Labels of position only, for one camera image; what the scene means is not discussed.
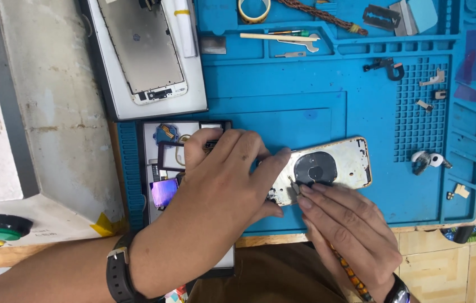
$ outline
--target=white machine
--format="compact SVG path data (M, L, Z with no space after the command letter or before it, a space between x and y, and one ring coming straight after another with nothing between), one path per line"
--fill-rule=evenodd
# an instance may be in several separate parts
M182 39L183 22L180 27L180 14L175 14L183 7L176 8L173 0L150 9L141 8L138 0L79 2L113 121L208 109L196 31ZM193 5L188 8L194 27Z
M0 1L0 247L124 222L81 17L72 1L48 3Z

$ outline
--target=blue silicone repair mat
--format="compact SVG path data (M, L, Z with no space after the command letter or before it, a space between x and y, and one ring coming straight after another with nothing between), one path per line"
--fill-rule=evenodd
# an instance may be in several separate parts
M275 152L301 149L352 136L368 142L372 184L360 192L375 202L390 226L447 224L476 216L476 0L434 1L438 23L415 36L395 37L363 24L369 4L394 1L342 1L304 4L355 22L367 37L335 27L277 1L262 24L244 24L235 0L195 0L200 36L223 35L227 54L203 54L209 111L178 119L231 119L234 128L252 129ZM245 0L249 16L264 9L260 0ZM241 32L308 30L321 40L318 52L275 40L241 39ZM275 58L305 51L306 57ZM386 69L363 72L374 58L403 63L400 81ZM420 86L445 72L441 84ZM444 100L433 91L446 89ZM416 105L434 105L431 113ZM444 155L453 168L429 167L416 176L410 156L419 150ZM447 192L457 183L468 198ZM245 236L305 231L297 205L283 207L285 217L265 218Z

